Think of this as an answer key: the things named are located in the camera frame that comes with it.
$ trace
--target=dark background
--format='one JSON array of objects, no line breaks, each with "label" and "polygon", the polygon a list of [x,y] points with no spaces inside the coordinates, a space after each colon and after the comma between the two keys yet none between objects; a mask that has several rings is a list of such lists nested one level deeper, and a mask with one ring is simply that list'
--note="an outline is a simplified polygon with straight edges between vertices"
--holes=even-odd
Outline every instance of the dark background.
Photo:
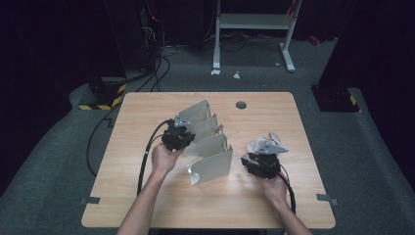
[{"label": "dark background", "polygon": [[[1,127],[1,193],[36,143],[71,109],[70,92],[87,82],[85,64],[80,62],[82,58],[79,57],[84,56],[83,59],[87,59],[85,63],[89,68],[95,67],[93,71],[99,76],[108,75],[106,72],[117,72],[116,75],[123,76],[125,64],[121,62],[122,52],[116,49],[120,41],[114,36],[114,25],[109,23],[111,17],[107,9],[111,4],[107,2],[95,0],[88,6],[79,3],[73,8],[65,1],[52,0],[0,3],[0,74],[4,107]],[[161,19],[168,18],[166,9],[158,6],[158,2],[155,1],[157,13],[161,14]],[[186,11],[202,13],[203,17],[198,17],[197,21],[189,25],[185,24],[189,21],[180,22],[182,28],[189,27],[184,31],[174,29],[177,23],[169,21],[164,26],[165,32],[177,40],[192,37],[188,43],[200,45],[211,20],[211,2],[166,1],[165,6],[182,4],[187,6],[184,8]],[[223,1],[222,10],[255,13],[273,12],[271,9],[276,9],[275,12],[287,10],[284,4],[275,2],[277,1],[264,0],[253,7],[248,0]],[[106,28],[107,30],[101,31],[105,34],[98,36],[79,33],[82,22],[78,22],[79,27],[74,27],[75,32],[70,31],[68,23],[73,22],[71,16],[74,13],[81,14],[82,11],[81,16],[92,14],[91,3],[101,6],[92,8],[94,16],[101,16],[92,25]],[[314,35],[321,41],[340,37],[320,85],[329,89],[361,89],[382,137],[414,187],[415,179],[411,170],[415,168],[415,97],[411,80],[415,68],[415,49],[412,44],[415,38],[410,27],[414,22],[411,7],[410,1],[304,0],[294,39],[305,40],[309,35]],[[173,16],[191,16],[173,11],[183,8],[170,9]],[[195,26],[198,29],[193,31],[195,33],[190,33]],[[70,41],[73,33],[78,36],[79,43]],[[97,45],[105,45],[98,51],[103,60],[107,60],[107,64],[103,62],[100,65],[91,59],[95,54],[86,51],[92,45],[94,50],[98,50]],[[140,52],[137,53],[132,56],[142,58]]]}]

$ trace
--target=metal shelf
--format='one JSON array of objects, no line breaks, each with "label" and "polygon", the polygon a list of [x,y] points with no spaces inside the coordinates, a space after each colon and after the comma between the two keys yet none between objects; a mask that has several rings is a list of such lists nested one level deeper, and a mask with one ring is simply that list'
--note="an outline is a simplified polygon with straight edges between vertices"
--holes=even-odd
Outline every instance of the metal shelf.
[{"label": "metal shelf", "polygon": [[288,72],[295,72],[288,47],[296,26],[297,17],[302,0],[296,2],[293,18],[288,22],[285,15],[272,14],[221,14],[220,0],[217,0],[216,31],[213,51],[213,70],[211,74],[220,74],[220,30],[222,28],[245,28],[245,29],[285,29],[287,35],[284,43],[280,44],[281,53],[287,66]]},{"label": "metal shelf", "polygon": [[221,14],[220,28],[288,29],[285,15]]}]

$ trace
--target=person's right hand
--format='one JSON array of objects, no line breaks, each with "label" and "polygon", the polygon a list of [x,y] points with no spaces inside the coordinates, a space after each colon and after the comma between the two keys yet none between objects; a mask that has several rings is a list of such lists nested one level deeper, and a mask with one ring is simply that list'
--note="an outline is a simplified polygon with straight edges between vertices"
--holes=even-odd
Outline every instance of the person's right hand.
[{"label": "person's right hand", "polygon": [[255,178],[261,185],[265,198],[273,204],[276,209],[288,206],[286,199],[287,184],[279,175],[271,179],[265,179],[258,176]]},{"label": "person's right hand", "polygon": [[165,144],[160,143],[153,149],[152,153],[153,172],[166,176],[174,168],[177,158],[183,151],[184,149],[169,151],[165,148]]}]

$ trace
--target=forearm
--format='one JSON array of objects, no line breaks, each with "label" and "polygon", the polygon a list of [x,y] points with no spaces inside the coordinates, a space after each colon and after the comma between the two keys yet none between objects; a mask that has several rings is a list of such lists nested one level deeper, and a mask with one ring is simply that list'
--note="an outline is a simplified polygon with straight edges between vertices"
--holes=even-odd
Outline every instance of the forearm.
[{"label": "forearm", "polygon": [[157,195],[165,174],[152,172],[146,185],[135,199],[117,234],[147,235],[152,222]]},{"label": "forearm", "polygon": [[301,220],[291,211],[287,204],[273,204],[275,211],[277,211],[280,219],[284,225],[285,230],[289,235],[309,235],[312,234],[310,230],[301,222]]}]

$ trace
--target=wooden table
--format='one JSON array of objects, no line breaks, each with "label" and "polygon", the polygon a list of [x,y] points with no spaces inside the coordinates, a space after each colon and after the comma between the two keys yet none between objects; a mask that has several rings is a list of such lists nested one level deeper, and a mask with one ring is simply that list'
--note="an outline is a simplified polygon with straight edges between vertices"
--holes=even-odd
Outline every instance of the wooden table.
[{"label": "wooden table", "polygon": [[[208,100],[218,124],[233,148],[231,170],[223,176],[192,186],[186,156],[179,157],[167,176],[155,208],[152,227],[158,228],[277,228],[279,218],[265,201],[254,177],[240,158],[246,145],[274,130],[288,153],[279,154],[296,194],[297,215],[309,228],[332,228],[336,221],[305,135],[294,97],[287,92],[128,93],[125,95],[82,224],[86,227],[119,227],[137,193],[144,150],[155,128],[180,111]],[[244,110],[238,101],[247,103]],[[160,138],[153,147],[160,143]],[[149,159],[144,182],[151,172]]]}]

